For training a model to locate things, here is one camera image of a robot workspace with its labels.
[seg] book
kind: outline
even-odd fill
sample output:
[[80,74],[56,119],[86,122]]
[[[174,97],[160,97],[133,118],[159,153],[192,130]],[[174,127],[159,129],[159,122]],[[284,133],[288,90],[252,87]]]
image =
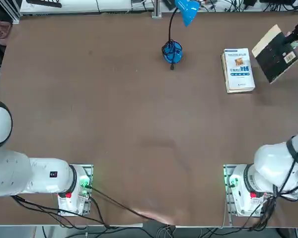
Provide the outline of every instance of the book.
[[269,83],[275,82],[298,60],[292,45],[285,41],[286,36],[275,25],[252,50]]
[[255,83],[248,48],[225,49],[221,58],[228,93],[254,90]]

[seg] blue desk lamp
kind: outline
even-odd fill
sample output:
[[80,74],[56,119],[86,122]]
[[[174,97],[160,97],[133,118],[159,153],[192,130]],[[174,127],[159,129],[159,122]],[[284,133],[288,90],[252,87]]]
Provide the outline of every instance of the blue desk lamp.
[[171,16],[169,24],[169,40],[162,47],[162,54],[164,59],[171,64],[170,69],[174,70],[174,64],[180,62],[182,58],[182,46],[171,39],[171,24],[172,19],[177,12],[180,10],[185,26],[190,25],[193,18],[197,14],[200,4],[194,0],[175,0],[176,8]]

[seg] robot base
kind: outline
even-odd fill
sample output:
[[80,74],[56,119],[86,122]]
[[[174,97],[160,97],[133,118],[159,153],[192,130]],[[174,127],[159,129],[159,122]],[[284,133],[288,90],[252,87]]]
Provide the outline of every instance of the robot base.
[[[77,173],[75,189],[72,193],[66,194],[65,198],[58,196],[59,209],[74,212],[79,215],[86,215],[90,212],[89,196],[91,191],[84,185],[92,186],[93,165],[73,165]],[[62,216],[75,216],[71,213],[60,212]]]
[[[251,193],[246,189],[244,183],[244,170],[246,165],[237,165],[232,175],[229,177],[229,186],[231,188],[236,211],[238,216],[249,217],[255,208],[263,203],[264,196],[252,197]],[[257,208],[252,217],[259,217],[262,205]]]

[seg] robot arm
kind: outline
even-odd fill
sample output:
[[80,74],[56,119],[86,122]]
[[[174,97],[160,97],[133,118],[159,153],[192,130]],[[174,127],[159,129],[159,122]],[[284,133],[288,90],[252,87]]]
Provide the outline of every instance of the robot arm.
[[0,102],[0,196],[57,193],[59,208],[82,215],[88,193],[82,183],[90,178],[82,166],[54,158],[28,158],[2,148],[12,132],[12,117]]
[[[284,196],[298,199],[297,151],[298,135],[287,142],[264,145],[256,151],[254,164],[236,166],[229,183],[238,215],[249,216],[264,202],[265,195],[280,191],[292,166],[292,172],[282,192],[290,191]],[[258,207],[256,215],[260,215],[261,208],[262,206]]]

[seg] brown table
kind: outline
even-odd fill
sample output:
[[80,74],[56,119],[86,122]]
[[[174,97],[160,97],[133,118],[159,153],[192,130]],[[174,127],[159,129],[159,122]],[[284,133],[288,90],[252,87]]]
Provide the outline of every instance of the brown table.
[[[269,85],[252,58],[255,91],[229,95],[220,54],[251,50],[276,23],[292,30],[298,15],[204,13],[187,28],[176,16],[172,37],[184,57],[174,71],[160,51],[168,22],[149,14],[53,16],[14,26],[0,73],[0,100],[14,119],[6,147],[94,164],[94,186],[163,222],[220,226],[223,164],[252,163],[259,146],[298,132],[298,63]],[[55,205],[51,195],[24,197]],[[142,221],[96,199],[108,223]],[[55,223],[0,198],[0,224]],[[298,227],[298,203],[279,201],[270,225]]]

